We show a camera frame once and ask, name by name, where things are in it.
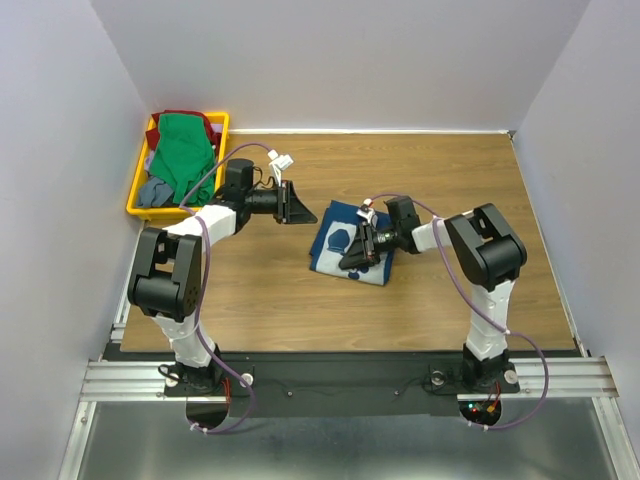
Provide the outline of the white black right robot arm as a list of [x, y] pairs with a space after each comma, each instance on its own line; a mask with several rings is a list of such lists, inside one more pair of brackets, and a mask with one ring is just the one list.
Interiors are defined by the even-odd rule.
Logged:
[[453, 283], [471, 309], [470, 329], [462, 349], [460, 378], [466, 388], [482, 390], [496, 382], [515, 385], [518, 377], [510, 362], [507, 337], [509, 300], [527, 262], [526, 248], [498, 208], [487, 203], [446, 219], [434, 214], [423, 223], [409, 196], [393, 196], [385, 202], [390, 224], [376, 225], [373, 201], [357, 210], [360, 219], [355, 238], [339, 263], [342, 270], [371, 267], [384, 253], [401, 249], [419, 254], [453, 248], [460, 268], [472, 285], [466, 294]]

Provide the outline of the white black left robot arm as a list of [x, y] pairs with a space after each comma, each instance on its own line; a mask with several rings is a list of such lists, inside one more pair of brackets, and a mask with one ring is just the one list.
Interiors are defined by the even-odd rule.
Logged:
[[211, 247], [240, 232], [256, 214], [285, 225], [317, 220], [282, 176], [292, 157], [275, 151], [269, 155], [270, 185], [255, 182], [252, 161], [231, 159], [223, 184], [207, 205], [177, 224], [147, 227], [140, 234], [127, 297], [169, 341], [175, 362], [159, 372], [174, 395], [211, 395], [228, 376], [215, 341], [199, 321]]

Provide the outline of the blue t shirt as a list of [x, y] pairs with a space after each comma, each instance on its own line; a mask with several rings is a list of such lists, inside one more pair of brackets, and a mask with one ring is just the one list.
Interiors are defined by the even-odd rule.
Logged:
[[391, 276], [394, 253], [381, 255], [380, 263], [350, 270], [339, 268], [357, 233], [361, 218], [358, 207], [332, 200], [323, 215], [318, 233], [310, 248], [310, 270], [371, 285], [384, 286]]

